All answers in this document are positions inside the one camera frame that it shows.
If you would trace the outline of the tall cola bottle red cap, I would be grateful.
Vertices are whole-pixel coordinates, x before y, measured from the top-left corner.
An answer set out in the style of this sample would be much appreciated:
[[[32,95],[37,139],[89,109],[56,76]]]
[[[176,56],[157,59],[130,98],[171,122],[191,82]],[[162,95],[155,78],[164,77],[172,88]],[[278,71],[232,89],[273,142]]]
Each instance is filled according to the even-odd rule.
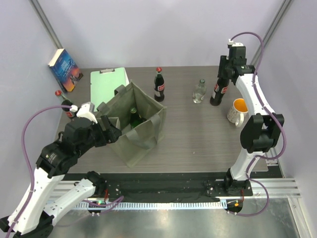
[[[224,94],[227,91],[229,85],[229,79],[219,78],[214,86],[212,96],[210,98],[210,104],[213,106],[220,105]]]

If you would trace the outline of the olive green canvas bag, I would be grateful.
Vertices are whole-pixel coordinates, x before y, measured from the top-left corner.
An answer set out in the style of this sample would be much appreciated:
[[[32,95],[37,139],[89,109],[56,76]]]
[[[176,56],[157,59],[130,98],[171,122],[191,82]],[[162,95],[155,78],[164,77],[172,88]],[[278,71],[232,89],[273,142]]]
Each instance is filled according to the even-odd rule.
[[[167,107],[148,96],[135,83],[119,86],[115,96],[102,102],[95,112],[96,118],[107,116],[122,135],[110,148],[132,168],[140,162],[163,139],[163,127]],[[130,125],[130,109],[136,108],[146,119],[135,128]]]

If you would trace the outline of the green glass bottle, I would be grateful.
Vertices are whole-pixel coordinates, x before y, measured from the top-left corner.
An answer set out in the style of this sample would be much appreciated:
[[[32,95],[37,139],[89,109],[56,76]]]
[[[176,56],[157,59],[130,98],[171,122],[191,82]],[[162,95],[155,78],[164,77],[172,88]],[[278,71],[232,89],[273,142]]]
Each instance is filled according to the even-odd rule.
[[[136,108],[131,108],[130,109],[130,125],[131,128],[135,128],[138,125],[142,124],[143,122],[145,122],[146,119],[141,117],[137,111]]]

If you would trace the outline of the clear glass bottle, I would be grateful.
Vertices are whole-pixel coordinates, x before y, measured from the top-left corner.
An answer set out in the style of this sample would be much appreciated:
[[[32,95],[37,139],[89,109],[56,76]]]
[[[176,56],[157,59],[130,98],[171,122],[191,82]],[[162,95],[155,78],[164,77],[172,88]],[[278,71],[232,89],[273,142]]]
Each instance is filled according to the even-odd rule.
[[[199,104],[203,101],[204,96],[206,94],[207,87],[205,85],[205,80],[200,79],[199,83],[195,86],[195,89],[193,91],[193,102],[196,104]]]

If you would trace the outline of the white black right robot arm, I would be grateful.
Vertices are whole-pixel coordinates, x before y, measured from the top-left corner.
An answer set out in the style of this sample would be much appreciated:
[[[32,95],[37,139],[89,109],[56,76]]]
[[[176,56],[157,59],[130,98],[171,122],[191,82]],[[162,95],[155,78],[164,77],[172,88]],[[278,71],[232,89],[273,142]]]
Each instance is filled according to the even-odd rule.
[[[284,124],[282,114],[276,114],[267,102],[255,69],[245,59],[221,56],[218,78],[230,80],[241,93],[249,119],[240,133],[241,152],[228,169],[222,188],[230,196],[238,196],[250,188],[250,173],[259,159],[277,145]]]

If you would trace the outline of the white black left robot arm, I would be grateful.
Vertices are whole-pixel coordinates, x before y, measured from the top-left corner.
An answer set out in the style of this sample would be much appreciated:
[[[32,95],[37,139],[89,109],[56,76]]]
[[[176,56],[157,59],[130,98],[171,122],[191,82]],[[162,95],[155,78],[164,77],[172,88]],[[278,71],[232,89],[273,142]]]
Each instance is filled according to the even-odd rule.
[[[121,135],[107,116],[101,117],[101,123],[87,118],[72,119],[58,134],[58,140],[42,149],[33,184],[15,211],[1,218],[1,230],[7,234],[14,232],[16,238],[46,238],[75,205],[90,196],[102,197],[106,180],[91,171],[66,194],[47,203],[55,187],[83,154],[93,147],[115,143]]]

